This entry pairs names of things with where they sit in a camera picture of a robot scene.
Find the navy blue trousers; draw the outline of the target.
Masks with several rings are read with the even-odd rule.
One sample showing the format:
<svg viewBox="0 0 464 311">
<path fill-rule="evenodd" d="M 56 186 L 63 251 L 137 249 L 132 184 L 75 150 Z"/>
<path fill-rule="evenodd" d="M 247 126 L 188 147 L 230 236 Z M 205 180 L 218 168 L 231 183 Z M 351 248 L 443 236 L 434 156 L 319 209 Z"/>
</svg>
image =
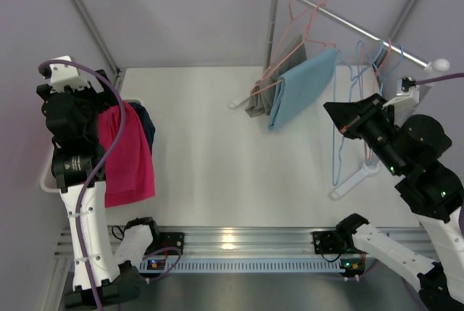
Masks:
<svg viewBox="0 0 464 311">
<path fill-rule="evenodd" d="M 148 111 L 142 104 L 138 102 L 130 102 L 129 105 L 132 106 L 132 108 L 138 115 L 138 118 L 144 130 L 144 134 L 146 136 L 146 140 L 149 146 L 150 153 L 152 153 L 153 145 L 154 145 L 154 137 L 156 133 L 156 128 L 154 126 L 154 123 L 152 122 L 152 119 Z"/>
</svg>

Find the coral pink hanger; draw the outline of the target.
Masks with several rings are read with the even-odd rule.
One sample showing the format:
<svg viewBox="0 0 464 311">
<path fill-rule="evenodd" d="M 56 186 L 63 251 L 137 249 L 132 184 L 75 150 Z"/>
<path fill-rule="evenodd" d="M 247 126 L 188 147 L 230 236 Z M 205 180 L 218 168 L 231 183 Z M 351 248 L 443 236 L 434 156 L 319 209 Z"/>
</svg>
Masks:
<svg viewBox="0 0 464 311">
<path fill-rule="evenodd" d="M 381 74 L 381 69 L 384 66 L 384 62 L 388 60 L 391 52 L 392 52 L 392 42 L 391 39 L 388 38 L 389 48 L 384 50 L 384 47 L 381 46 L 379 53 L 376 55 L 374 60 L 370 61 L 370 66 L 373 71 L 374 78 L 376 79 L 376 83 L 373 83 L 373 92 L 376 92 L 376 88 L 380 91 L 380 80 L 379 75 Z M 372 151 L 368 147 L 367 143 L 364 143 L 364 152 L 365 152 L 365 164 L 369 165 L 371 158 L 372 158 Z"/>
</svg>

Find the pink trousers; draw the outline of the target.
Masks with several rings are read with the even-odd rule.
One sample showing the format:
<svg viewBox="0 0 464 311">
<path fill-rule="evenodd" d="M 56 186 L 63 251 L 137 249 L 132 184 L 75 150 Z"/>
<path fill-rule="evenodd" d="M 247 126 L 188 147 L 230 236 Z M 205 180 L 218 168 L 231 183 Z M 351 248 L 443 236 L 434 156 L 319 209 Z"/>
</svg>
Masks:
<svg viewBox="0 0 464 311">
<path fill-rule="evenodd" d="M 152 153 L 138 115 L 129 103 L 124 103 L 123 134 L 104 166 L 107 208 L 141 202 L 155 196 Z"/>
</svg>

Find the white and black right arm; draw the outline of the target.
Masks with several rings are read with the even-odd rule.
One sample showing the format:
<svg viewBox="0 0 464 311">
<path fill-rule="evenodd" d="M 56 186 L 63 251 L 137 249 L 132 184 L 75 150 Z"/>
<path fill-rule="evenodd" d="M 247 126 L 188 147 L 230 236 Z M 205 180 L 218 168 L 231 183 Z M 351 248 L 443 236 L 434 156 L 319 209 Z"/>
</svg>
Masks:
<svg viewBox="0 0 464 311">
<path fill-rule="evenodd" d="M 439 161 L 452 145 L 442 125 L 428 115 L 411 115 L 398 126 L 394 108 L 378 94 L 323 107 L 343 137 L 363 140 L 386 169 L 400 177 L 395 189 L 427 232 L 438 258 L 420 256 L 356 213 L 333 231 L 341 252 L 375 257 L 407 281 L 428 310 L 462 310 L 463 185 Z"/>
</svg>

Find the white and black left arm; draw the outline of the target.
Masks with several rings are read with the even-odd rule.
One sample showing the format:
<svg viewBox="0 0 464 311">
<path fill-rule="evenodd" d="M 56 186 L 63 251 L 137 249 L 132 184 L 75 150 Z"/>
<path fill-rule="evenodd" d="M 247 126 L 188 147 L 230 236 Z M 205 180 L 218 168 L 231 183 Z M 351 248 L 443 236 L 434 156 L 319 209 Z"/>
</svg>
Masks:
<svg viewBox="0 0 464 311">
<path fill-rule="evenodd" d="M 103 310 L 131 302 L 141 293 L 138 267 L 156 239 L 150 217 L 132 220 L 117 251 L 112 251 L 104 198 L 104 163 L 111 149 L 99 141 L 99 114 L 123 104 L 101 72 L 89 71 L 106 88 L 98 93 L 80 67 L 55 59 L 39 67 L 49 83 L 39 85 L 41 108 L 54 146 L 51 173 L 67 211 L 72 236 L 74 278 L 66 310 Z"/>
</svg>

